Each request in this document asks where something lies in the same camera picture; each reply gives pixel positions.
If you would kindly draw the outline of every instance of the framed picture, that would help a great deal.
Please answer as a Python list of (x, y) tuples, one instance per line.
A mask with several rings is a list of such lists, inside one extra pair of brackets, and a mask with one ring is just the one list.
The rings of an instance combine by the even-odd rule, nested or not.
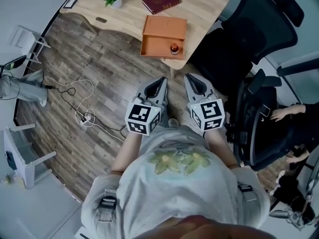
[(63, 8), (65, 8), (65, 9), (71, 9), (71, 8), (75, 5), (75, 3), (76, 3), (77, 1), (78, 1), (78, 0), (68, 0), (68, 1), (65, 3), (65, 5), (64, 5)]

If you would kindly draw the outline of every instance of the hand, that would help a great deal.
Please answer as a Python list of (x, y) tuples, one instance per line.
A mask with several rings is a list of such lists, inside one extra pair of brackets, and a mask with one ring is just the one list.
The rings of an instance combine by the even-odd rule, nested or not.
[(287, 156), (286, 161), (287, 161), (287, 163), (297, 163), (297, 162), (299, 162), (299, 159), (297, 157), (294, 157), (294, 156), (291, 156), (291, 157)]
[(285, 109), (274, 110), (271, 113), (270, 119), (271, 120), (276, 120), (276, 122), (277, 122), (277, 121), (282, 120), (287, 114), (288, 113), (287, 113), (287, 111)]

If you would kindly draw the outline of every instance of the buckle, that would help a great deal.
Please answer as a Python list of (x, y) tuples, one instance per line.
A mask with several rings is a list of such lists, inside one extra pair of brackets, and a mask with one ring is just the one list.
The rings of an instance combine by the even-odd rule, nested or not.
[(238, 188), (241, 191), (241, 193), (243, 193), (243, 197), (244, 197), (245, 202), (252, 202), (252, 201), (257, 200), (257, 195), (253, 191), (253, 188), (250, 185), (239, 184)]
[(115, 197), (108, 196), (101, 199), (98, 208), (95, 211), (95, 217), (98, 222), (109, 223), (113, 220), (117, 200)]

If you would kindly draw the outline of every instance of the gray t-shirt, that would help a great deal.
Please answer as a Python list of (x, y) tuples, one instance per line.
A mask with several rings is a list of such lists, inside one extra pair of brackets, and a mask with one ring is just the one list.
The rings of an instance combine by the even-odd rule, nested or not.
[[(140, 154), (122, 177), (102, 175), (94, 180), (82, 207), (82, 223), (96, 238), (132, 239), (171, 217), (203, 215), (255, 228), (266, 219), (269, 198), (255, 172), (229, 170), (196, 133), (160, 130), (143, 141)], [(247, 202), (239, 184), (250, 185), (257, 200)], [(105, 191), (117, 198), (111, 223), (94, 219)]]

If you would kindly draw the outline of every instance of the shoe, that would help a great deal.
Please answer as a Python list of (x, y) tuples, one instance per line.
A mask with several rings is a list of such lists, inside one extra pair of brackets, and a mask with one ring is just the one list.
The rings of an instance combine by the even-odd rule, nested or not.
[(179, 122), (177, 119), (174, 119), (174, 118), (170, 118), (168, 120), (168, 126), (169, 127), (179, 127)]
[(276, 180), (276, 183), (279, 184), (279, 180), (281, 177), (283, 177), (285, 175), (286, 171), (285, 170), (281, 170), (279, 175), (278, 175), (278, 178)]
[(278, 184), (271, 192), (269, 192), (269, 195), (273, 196), (275, 191), (279, 188), (280, 188), (280, 185)]
[(47, 102), (48, 102), (48, 99), (46, 99), (46, 100), (41, 100), (41, 101), (40, 101), (40, 105), (41, 105), (42, 107), (46, 107)]

